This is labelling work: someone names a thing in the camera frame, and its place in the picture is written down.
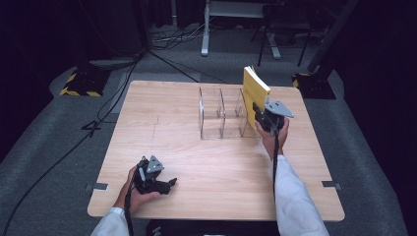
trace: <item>person's hand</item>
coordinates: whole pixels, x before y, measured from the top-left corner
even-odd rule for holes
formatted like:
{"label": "person's hand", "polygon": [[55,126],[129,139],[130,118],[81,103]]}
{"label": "person's hand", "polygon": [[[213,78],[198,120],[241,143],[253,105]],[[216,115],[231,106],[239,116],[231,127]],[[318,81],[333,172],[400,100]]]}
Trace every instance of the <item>person's hand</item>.
{"label": "person's hand", "polygon": [[[134,166],[132,169],[130,169],[128,179],[126,183],[123,185],[122,189],[120,190],[119,197],[117,198],[116,203],[114,203],[114,207],[124,208],[126,194],[128,193],[129,185],[136,171],[136,168],[137,166]],[[136,211],[138,211],[139,207],[142,204],[159,197],[159,195],[160,193],[158,192],[152,192],[142,195],[136,188],[133,189],[131,195],[130,213],[135,213]]]}
{"label": "person's hand", "polygon": [[[256,122],[255,126],[257,127],[258,133],[262,137],[262,143],[264,144],[264,147],[267,150],[270,160],[273,160],[273,150],[275,148],[274,134],[264,131],[264,129],[262,128],[259,122]],[[285,117],[284,125],[282,129],[279,131],[279,135],[278,135],[278,144],[279,144],[278,154],[284,154],[282,147],[284,146],[286,138],[288,136],[288,127],[289,127],[289,119]]]}

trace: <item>chair leg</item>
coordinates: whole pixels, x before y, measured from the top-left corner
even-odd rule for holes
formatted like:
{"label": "chair leg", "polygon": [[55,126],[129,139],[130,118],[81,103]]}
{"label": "chair leg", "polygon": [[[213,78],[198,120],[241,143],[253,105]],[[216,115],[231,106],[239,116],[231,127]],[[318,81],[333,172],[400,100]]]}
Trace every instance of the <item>chair leg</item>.
{"label": "chair leg", "polygon": [[261,66],[261,59],[262,59],[262,54],[264,52],[265,39],[267,39],[267,28],[264,29],[264,33],[262,36],[260,57],[258,58],[258,66]]}
{"label": "chair leg", "polygon": [[297,67],[300,67],[300,65],[301,65],[301,60],[303,59],[304,52],[306,51],[307,43],[308,43],[308,42],[309,42],[309,40],[310,40],[310,34],[311,34],[311,33],[312,33],[312,29],[310,28],[310,29],[309,29],[309,32],[308,32],[308,34],[307,34],[307,37],[306,37],[306,41],[304,42],[303,50],[301,51],[301,55],[300,55],[300,59],[298,60]]}

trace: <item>clear acrylic box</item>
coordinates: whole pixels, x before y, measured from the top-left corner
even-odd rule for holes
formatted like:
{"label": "clear acrylic box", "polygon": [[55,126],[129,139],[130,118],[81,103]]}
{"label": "clear acrylic box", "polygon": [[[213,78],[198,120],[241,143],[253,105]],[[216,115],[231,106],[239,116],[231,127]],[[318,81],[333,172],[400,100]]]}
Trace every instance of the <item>clear acrylic box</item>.
{"label": "clear acrylic box", "polygon": [[200,131],[202,140],[255,137],[247,121],[242,90],[200,88]]}

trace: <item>cable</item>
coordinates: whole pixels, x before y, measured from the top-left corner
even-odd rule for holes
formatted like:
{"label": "cable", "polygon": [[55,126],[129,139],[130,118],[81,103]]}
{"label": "cable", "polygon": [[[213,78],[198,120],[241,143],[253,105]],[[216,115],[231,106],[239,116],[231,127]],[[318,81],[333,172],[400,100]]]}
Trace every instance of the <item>cable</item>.
{"label": "cable", "polygon": [[[174,33],[172,33],[171,36],[169,36],[169,37],[163,37],[163,38],[160,38],[160,39],[153,40],[152,41],[152,49],[155,49],[155,50],[172,49],[172,48],[176,47],[177,45],[179,45],[181,42],[188,42],[188,41],[194,40],[197,37],[201,37],[201,36],[203,36],[203,34],[194,35],[194,33],[198,32],[198,31],[201,31],[203,29],[204,25],[205,24],[201,24],[196,29],[190,29],[192,32],[188,35],[185,34],[184,31],[183,31],[180,35],[174,36],[174,34],[178,31],[177,30]],[[157,45],[153,44],[154,42],[158,42],[158,41],[167,41],[167,43],[166,43],[165,46],[157,46]]]}
{"label": "cable", "polygon": [[176,30],[174,33],[172,33],[170,36],[166,36],[166,33],[163,31],[160,32],[155,32],[155,33],[163,33],[165,36],[161,37],[160,39],[156,39],[155,41],[163,41],[163,40],[169,40],[169,39],[175,39],[178,36],[185,36],[185,37],[191,37],[193,36],[193,34],[198,31],[201,27],[198,27],[196,29],[183,29],[182,32],[180,33],[180,35],[175,35],[176,32],[178,32],[178,30]]}
{"label": "cable", "polygon": [[275,135],[275,146],[273,148],[273,197],[275,198],[275,178],[276,178],[276,166],[278,162],[278,150],[279,150],[279,131],[274,130],[273,134]]}
{"label": "cable", "polygon": [[178,64],[178,65],[180,65],[180,66],[183,66],[183,67],[185,67],[185,68],[187,68],[187,69],[193,70],[193,71],[195,71],[195,72],[199,72],[199,73],[201,73],[201,74],[203,74],[203,75],[206,75],[206,76],[208,76],[208,77],[211,77],[211,78],[213,78],[213,79],[216,79],[216,80],[218,80],[218,81],[220,81],[220,82],[223,82],[223,83],[225,83],[225,84],[229,84],[228,82],[226,82],[226,81],[224,81],[224,80],[222,80],[222,79],[219,79],[219,78],[217,78],[217,77],[214,77],[214,76],[212,76],[212,75],[209,75],[209,74],[207,74],[207,73],[205,73],[205,72],[202,72],[202,71],[196,70],[196,69],[194,69],[194,68],[188,67],[188,66],[186,66],[186,65],[184,65],[184,64],[181,64],[181,63],[178,63],[178,62],[174,62],[174,61],[169,60],[169,59],[167,59],[167,58],[163,58],[163,59],[164,59],[164,60],[167,60],[167,61],[169,61],[169,62],[171,62],[171,63],[174,63],[174,64]]}
{"label": "cable", "polygon": [[133,186],[133,183],[135,181],[135,177],[136,177],[136,173],[137,170],[139,168],[139,166],[136,166],[136,170],[135,173],[133,174],[133,177],[131,179],[131,182],[129,184],[129,188],[128,188],[128,192],[126,193],[126,197],[125,197],[125,205],[124,205],[124,210],[125,210],[125,218],[126,218],[126,222],[128,224],[128,229],[129,229],[129,235],[130,236],[134,236],[134,232],[133,232],[133,226],[132,226],[132,219],[131,219],[131,215],[130,215],[130,200],[131,200],[131,196],[132,196],[132,191],[135,189],[135,187]]}
{"label": "cable", "polygon": [[[139,60],[135,62],[134,65],[132,65],[132,67],[129,69],[129,76],[128,78],[131,77],[133,70],[135,69],[136,65],[138,64]],[[15,215],[16,211],[18,210],[19,206],[21,205],[21,203],[24,201],[25,197],[30,193],[30,191],[55,167],[57,166],[59,163],[61,163],[61,161],[63,161],[68,155],[70,155],[83,141],[86,140],[86,138],[92,133],[94,132],[94,130],[102,123],[102,121],[110,114],[110,112],[114,109],[114,107],[116,106],[117,102],[120,100],[124,89],[126,88],[126,84],[123,86],[123,90],[120,93],[119,97],[117,98],[116,102],[114,103],[114,105],[107,111],[107,113],[104,115],[103,119],[98,120],[97,123],[94,124],[94,126],[92,127],[92,129],[85,135],[83,136],[69,151],[67,151],[61,158],[59,158],[51,167],[49,167],[49,169],[47,169],[31,186],[30,188],[28,188],[28,190],[24,193],[24,195],[20,198],[20,200],[18,201],[18,203],[15,205],[12,213],[9,216],[9,219],[7,220],[6,226],[3,230],[3,236],[6,236],[7,230],[9,229],[10,223],[12,222],[13,216]]]}
{"label": "cable", "polygon": [[170,65],[171,67],[173,67],[175,70],[179,71],[179,72],[180,72],[181,74],[183,74],[184,76],[186,76],[186,77],[190,78],[191,80],[193,80],[193,81],[194,81],[194,82],[196,82],[196,83],[199,83],[199,81],[197,81],[196,79],[194,79],[194,78],[192,78],[191,76],[187,75],[187,73],[185,73],[185,72],[181,71],[181,70],[180,70],[180,69],[178,69],[176,66],[174,66],[174,65],[172,65],[171,63],[169,63],[168,61],[166,61],[164,58],[162,58],[162,57],[160,57],[160,56],[158,56],[158,55],[154,54],[154,53],[153,53],[153,52],[151,52],[150,50],[149,50],[149,53],[150,53],[150,54],[152,54],[154,57],[158,58],[159,60],[161,60],[161,61],[165,62],[165,63],[166,63],[166,64],[168,64],[168,65]]}
{"label": "cable", "polygon": [[[138,61],[141,60],[141,58],[143,57],[143,54],[144,53],[141,53],[140,57],[137,58]],[[116,90],[116,92],[114,92],[114,94],[97,111],[96,116],[97,116],[98,121],[101,121],[102,123],[116,123],[116,122],[106,122],[106,121],[104,121],[104,119],[101,119],[100,118],[100,112],[104,108],[104,106],[107,105],[107,103],[110,102],[117,95],[117,93],[120,91],[121,88],[125,88],[126,87],[126,84],[129,82],[129,78],[130,78],[129,70],[126,73],[125,82]]]}
{"label": "cable", "polygon": [[222,80],[222,79],[216,78],[216,77],[214,77],[214,76],[211,76],[211,75],[209,75],[209,74],[207,74],[207,73],[204,73],[204,72],[198,71],[198,70],[196,70],[196,69],[193,69],[193,68],[191,68],[191,67],[188,67],[188,66],[186,66],[186,65],[183,65],[183,64],[181,64],[181,63],[174,62],[174,61],[172,61],[172,60],[169,60],[169,59],[166,59],[166,58],[160,57],[160,56],[158,56],[158,55],[154,54],[152,51],[149,51],[149,53],[150,53],[152,56],[154,56],[154,57],[158,58],[159,60],[161,60],[161,61],[165,62],[166,64],[168,64],[169,66],[171,66],[171,67],[172,67],[172,68],[174,68],[175,70],[179,71],[181,74],[183,74],[183,75],[185,75],[186,77],[190,78],[191,80],[195,81],[196,83],[199,83],[199,81],[197,81],[196,79],[194,79],[194,78],[192,78],[191,76],[187,75],[185,72],[183,72],[182,70],[180,70],[178,67],[176,67],[176,66],[172,65],[171,63],[181,65],[181,66],[183,66],[183,67],[185,67],[185,68],[188,68],[188,69],[190,69],[190,70],[193,70],[193,71],[196,71],[196,72],[202,73],[202,74],[204,74],[204,75],[206,75],[206,76],[209,76],[209,77],[211,77],[211,78],[214,78],[214,79],[216,79],[216,80],[218,80],[218,81],[220,81],[220,82],[223,82],[223,83],[225,83],[225,84],[228,84],[228,82],[226,82],[226,81],[224,81],[224,80]]}

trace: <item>lab coat sleeve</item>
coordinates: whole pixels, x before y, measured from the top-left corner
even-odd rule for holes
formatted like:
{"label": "lab coat sleeve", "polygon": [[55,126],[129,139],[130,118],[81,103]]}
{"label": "lab coat sleeve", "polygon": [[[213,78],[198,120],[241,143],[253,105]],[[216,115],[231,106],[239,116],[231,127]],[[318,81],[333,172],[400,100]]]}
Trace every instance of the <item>lab coat sleeve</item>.
{"label": "lab coat sleeve", "polygon": [[92,231],[91,236],[120,235],[129,236],[125,211],[119,207],[112,207],[100,220]]}
{"label": "lab coat sleeve", "polygon": [[281,236],[328,235],[305,185],[284,155],[277,159],[274,187]]}

